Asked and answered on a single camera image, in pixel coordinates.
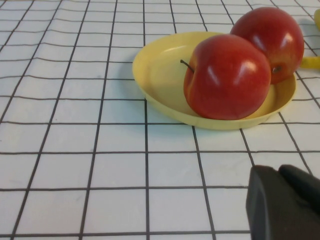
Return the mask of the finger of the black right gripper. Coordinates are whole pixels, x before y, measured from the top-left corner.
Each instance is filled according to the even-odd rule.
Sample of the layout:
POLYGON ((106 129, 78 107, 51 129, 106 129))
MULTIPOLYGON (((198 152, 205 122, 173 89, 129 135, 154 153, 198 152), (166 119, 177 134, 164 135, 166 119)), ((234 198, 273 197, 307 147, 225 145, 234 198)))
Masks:
POLYGON ((253 240, 320 238, 320 215, 270 166, 251 168, 246 212, 253 240))
POLYGON ((283 164, 278 172, 294 191, 306 202, 318 215, 320 214, 320 180, 300 168, 283 164))

